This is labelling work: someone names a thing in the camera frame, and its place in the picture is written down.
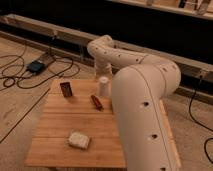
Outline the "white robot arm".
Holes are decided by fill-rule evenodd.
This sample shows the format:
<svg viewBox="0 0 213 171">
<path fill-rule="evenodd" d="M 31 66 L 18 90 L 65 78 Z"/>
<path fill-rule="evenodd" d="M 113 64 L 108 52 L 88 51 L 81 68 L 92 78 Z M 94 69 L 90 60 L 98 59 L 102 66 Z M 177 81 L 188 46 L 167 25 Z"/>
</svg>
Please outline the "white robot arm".
<svg viewBox="0 0 213 171">
<path fill-rule="evenodd" d="M 98 76 L 119 71 L 111 82 L 116 116 L 127 171 L 179 171 L 171 134 L 160 100 L 173 93 L 181 81 L 177 64 L 169 59 L 119 49 L 104 35 L 87 45 Z"/>
</svg>

